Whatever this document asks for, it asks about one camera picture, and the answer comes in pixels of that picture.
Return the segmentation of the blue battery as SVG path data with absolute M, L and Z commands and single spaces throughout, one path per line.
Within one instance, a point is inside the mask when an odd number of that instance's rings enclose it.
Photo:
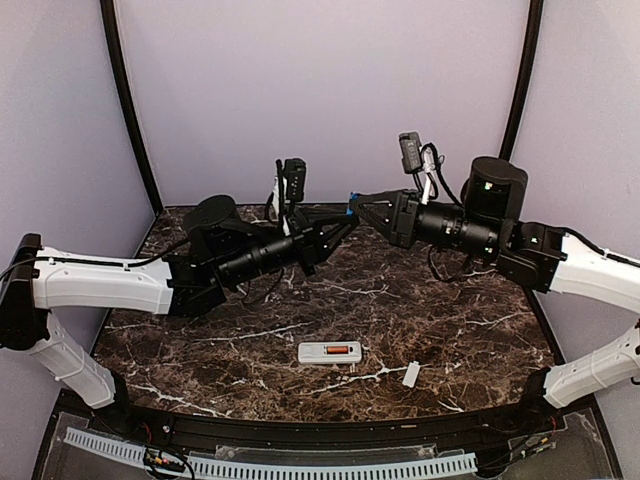
M 358 202 L 360 194 L 358 192 L 351 192 L 349 195 L 349 201 L 347 205 L 346 215 L 350 217 L 358 217 Z

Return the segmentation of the orange battery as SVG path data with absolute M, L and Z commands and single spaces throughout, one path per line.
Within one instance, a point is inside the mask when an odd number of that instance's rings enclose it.
M 346 355 L 350 352 L 350 347 L 347 345 L 329 345 L 326 347 L 326 353 L 328 355 Z

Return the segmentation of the white remote control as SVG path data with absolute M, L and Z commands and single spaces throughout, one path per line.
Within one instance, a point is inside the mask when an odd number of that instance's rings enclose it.
M 303 342 L 298 345 L 300 364 L 357 364 L 362 360 L 359 342 Z

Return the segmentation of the white battery cover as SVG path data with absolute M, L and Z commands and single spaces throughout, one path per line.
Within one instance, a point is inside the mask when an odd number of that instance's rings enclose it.
M 410 362 L 406 368 L 402 385 L 408 388 L 413 388 L 416 384 L 419 372 L 420 364 L 417 361 Z

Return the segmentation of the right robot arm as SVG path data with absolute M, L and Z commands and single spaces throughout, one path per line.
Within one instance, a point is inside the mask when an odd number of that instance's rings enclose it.
M 527 173 L 494 157 L 472 161 L 461 205 L 423 202 L 394 190 L 354 194 L 350 210 L 393 246 L 415 242 L 488 261 L 507 280 L 540 293 L 573 294 L 637 312 L 639 262 L 604 249 L 567 227 L 519 219 Z M 534 432 L 549 416 L 594 392 L 639 374 L 639 328 L 563 365 L 531 374 L 510 424 Z

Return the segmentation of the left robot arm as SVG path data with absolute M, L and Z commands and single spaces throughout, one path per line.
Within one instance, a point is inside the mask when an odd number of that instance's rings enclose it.
M 306 275 L 356 228 L 353 214 L 286 206 L 277 225 L 240 218 L 232 197 L 210 197 L 183 220 L 185 239 L 147 259 L 76 255 L 25 235 L 1 275 L 1 345 L 36 358 L 120 436 L 141 427 L 125 381 L 97 363 L 54 315 L 58 307 L 197 317 L 238 285 L 296 264 Z

